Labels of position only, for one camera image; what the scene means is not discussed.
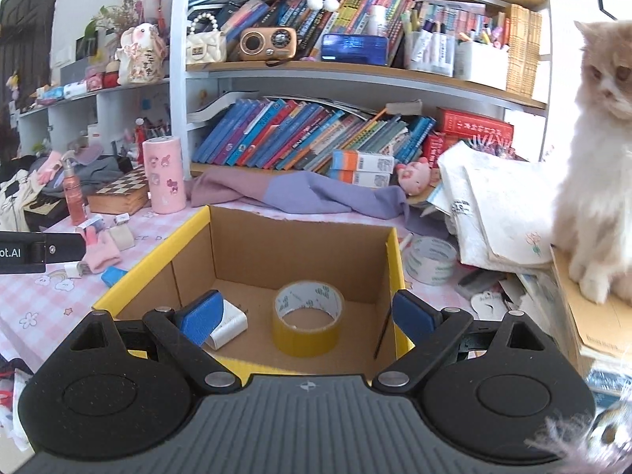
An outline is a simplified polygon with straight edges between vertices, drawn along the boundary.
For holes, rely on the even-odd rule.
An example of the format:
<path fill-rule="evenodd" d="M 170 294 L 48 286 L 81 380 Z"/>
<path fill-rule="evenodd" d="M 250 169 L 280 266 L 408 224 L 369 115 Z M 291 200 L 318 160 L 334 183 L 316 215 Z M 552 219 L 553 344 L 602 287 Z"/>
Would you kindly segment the blue tablet screen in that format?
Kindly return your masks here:
<path fill-rule="evenodd" d="M 320 59 L 328 62 L 386 66 L 389 43 L 385 36 L 325 34 Z"/>

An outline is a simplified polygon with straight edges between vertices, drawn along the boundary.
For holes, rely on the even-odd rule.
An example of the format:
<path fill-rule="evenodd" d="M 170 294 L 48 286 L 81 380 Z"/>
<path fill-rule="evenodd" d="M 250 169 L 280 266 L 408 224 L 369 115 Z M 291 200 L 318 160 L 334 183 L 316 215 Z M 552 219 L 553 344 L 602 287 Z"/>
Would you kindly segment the yellow tape roll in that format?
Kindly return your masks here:
<path fill-rule="evenodd" d="M 344 310 L 345 299 L 337 288 L 314 280 L 292 282 L 274 296 L 274 344 L 293 357 L 329 353 L 339 343 Z"/>

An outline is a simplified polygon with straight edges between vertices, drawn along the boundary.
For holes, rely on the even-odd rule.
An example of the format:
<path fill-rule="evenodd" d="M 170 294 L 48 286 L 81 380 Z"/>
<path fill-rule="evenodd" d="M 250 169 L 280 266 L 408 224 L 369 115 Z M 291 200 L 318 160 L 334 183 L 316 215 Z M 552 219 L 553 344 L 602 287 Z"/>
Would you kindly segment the white spray tube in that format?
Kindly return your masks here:
<path fill-rule="evenodd" d="M 92 229 L 95 233 L 99 233 L 106 228 L 105 219 L 101 214 L 93 214 L 75 227 L 78 233 L 86 233 Z"/>

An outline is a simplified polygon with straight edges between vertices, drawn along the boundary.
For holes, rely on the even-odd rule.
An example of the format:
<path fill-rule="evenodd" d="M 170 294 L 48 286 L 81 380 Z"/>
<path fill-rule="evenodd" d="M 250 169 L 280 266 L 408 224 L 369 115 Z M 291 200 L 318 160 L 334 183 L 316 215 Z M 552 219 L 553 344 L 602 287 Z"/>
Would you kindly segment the small red white box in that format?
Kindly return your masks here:
<path fill-rule="evenodd" d="M 123 225 L 123 224 L 127 224 L 127 223 L 130 221 L 130 218 L 131 218 L 131 216 L 130 216 L 130 214 L 128 214 L 128 213 L 118 214 L 118 215 L 116 215 L 116 216 L 115 216 L 115 218 L 113 219 L 113 223 L 114 223 L 116 226 L 120 226 L 120 225 Z"/>

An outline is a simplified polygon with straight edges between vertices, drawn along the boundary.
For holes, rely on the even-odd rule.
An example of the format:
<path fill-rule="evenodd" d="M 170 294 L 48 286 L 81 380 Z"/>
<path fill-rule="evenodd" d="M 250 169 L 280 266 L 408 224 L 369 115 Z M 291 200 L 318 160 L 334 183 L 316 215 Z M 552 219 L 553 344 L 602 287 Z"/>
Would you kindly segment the white tape roll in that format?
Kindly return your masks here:
<path fill-rule="evenodd" d="M 404 252 L 406 273 L 423 285 L 444 285 L 451 278 L 456 262 L 456 249 L 436 237 L 415 237 Z"/>

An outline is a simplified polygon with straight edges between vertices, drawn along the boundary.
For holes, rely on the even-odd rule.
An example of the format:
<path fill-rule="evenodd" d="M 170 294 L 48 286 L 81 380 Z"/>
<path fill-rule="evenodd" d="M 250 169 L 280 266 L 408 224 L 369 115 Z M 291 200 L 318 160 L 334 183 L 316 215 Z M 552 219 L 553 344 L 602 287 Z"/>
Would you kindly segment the yellow cardboard box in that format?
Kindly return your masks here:
<path fill-rule="evenodd" d="M 155 307 L 181 308 L 216 289 L 247 315 L 247 330 L 216 352 L 241 379 L 255 372 L 363 373 L 373 378 L 411 347 L 389 316 L 392 296 L 405 286 L 392 226 L 308 222 L 206 207 L 155 238 L 155 248 L 94 308 L 120 320 L 139 319 Z M 325 282 L 345 299 L 339 342 L 312 358 L 286 355 L 272 338 L 274 294 L 301 280 Z"/>

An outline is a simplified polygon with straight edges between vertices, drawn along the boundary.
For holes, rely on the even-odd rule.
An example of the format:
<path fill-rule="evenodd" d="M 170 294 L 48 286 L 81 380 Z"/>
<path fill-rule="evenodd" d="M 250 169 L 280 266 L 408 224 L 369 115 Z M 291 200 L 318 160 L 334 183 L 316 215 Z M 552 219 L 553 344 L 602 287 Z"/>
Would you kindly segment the wicker basket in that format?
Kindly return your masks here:
<path fill-rule="evenodd" d="M 509 7 L 508 92 L 531 98 L 540 60 L 542 16 L 517 4 Z"/>

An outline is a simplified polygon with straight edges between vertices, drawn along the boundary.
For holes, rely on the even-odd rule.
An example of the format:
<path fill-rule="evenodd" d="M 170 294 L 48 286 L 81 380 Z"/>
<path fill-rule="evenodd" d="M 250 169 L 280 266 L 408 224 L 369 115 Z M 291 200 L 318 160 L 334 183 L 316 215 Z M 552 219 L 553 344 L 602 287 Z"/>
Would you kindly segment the large white charger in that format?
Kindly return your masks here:
<path fill-rule="evenodd" d="M 248 328 L 247 316 L 238 306 L 224 301 L 223 315 L 220 323 L 212 329 L 206 345 L 218 351 L 230 341 L 243 334 Z"/>

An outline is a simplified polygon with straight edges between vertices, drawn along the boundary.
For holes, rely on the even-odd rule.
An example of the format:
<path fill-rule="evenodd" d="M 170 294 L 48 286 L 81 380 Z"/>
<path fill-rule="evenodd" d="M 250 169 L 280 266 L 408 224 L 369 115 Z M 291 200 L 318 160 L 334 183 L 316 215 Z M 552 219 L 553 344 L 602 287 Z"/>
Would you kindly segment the white quilted handbag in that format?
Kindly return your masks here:
<path fill-rule="evenodd" d="M 225 62 L 226 37 L 211 12 L 201 12 L 188 25 L 185 63 L 203 65 Z"/>

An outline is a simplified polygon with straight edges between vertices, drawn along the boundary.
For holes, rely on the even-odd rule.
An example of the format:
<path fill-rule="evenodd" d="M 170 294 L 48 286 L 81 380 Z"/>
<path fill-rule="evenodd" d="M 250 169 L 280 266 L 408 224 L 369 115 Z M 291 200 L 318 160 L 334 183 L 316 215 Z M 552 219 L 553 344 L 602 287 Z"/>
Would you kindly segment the blue plastic bag wad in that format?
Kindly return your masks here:
<path fill-rule="evenodd" d="M 120 267 L 107 267 L 101 274 L 101 280 L 107 288 L 113 288 L 128 272 Z"/>

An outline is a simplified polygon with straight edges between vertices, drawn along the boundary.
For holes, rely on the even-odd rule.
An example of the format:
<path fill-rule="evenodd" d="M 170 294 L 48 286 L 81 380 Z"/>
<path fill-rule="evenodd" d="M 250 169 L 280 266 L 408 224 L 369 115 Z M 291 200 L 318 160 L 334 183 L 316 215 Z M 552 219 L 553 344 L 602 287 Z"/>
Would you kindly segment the pink purple cloth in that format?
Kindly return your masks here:
<path fill-rule="evenodd" d="M 389 220 L 404 217 L 404 227 L 415 234 L 446 239 L 444 222 L 423 217 L 411 208 L 404 191 L 395 185 L 367 188 L 296 171 L 274 175 L 258 170 L 210 166 L 184 183 L 193 207 L 243 200 L 287 214 L 358 213 Z"/>

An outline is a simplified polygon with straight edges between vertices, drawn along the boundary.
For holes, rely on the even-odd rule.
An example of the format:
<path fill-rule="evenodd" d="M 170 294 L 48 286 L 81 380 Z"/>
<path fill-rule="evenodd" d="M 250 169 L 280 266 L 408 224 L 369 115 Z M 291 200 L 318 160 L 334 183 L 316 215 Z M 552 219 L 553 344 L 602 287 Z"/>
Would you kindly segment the beige eraser block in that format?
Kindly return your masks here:
<path fill-rule="evenodd" d="M 135 246 L 134 234 L 127 224 L 113 226 L 108 229 L 108 233 L 120 252 Z"/>

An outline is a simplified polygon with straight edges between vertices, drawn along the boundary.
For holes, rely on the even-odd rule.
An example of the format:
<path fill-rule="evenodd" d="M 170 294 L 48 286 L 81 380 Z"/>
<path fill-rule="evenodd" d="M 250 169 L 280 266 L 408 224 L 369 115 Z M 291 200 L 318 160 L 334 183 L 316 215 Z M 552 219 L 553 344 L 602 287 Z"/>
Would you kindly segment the pile of papers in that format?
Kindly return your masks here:
<path fill-rule="evenodd" d="M 507 160 L 459 142 L 438 157 L 438 168 L 462 263 L 524 274 L 552 264 L 554 205 L 566 167 Z"/>

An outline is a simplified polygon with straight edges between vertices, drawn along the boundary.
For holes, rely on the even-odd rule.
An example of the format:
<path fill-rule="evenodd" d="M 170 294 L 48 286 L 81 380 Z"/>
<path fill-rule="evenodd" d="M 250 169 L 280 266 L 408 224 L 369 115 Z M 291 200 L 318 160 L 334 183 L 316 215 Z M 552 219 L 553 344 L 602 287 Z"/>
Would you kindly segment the pink knit glove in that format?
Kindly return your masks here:
<path fill-rule="evenodd" d="M 86 253 L 83 262 L 91 273 L 102 273 L 107 267 L 113 267 L 121 260 L 120 249 L 108 230 L 96 231 L 93 227 L 87 228 L 84 239 Z"/>

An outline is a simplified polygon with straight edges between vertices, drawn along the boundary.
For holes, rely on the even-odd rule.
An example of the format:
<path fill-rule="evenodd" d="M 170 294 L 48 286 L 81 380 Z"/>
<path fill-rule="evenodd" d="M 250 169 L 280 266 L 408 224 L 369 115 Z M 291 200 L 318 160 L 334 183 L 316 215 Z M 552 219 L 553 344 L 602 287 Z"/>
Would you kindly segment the small white charger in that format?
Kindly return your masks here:
<path fill-rule="evenodd" d="M 62 264 L 65 276 L 67 278 L 82 278 L 90 273 L 89 267 L 83 261 L 65 262 Z"/>

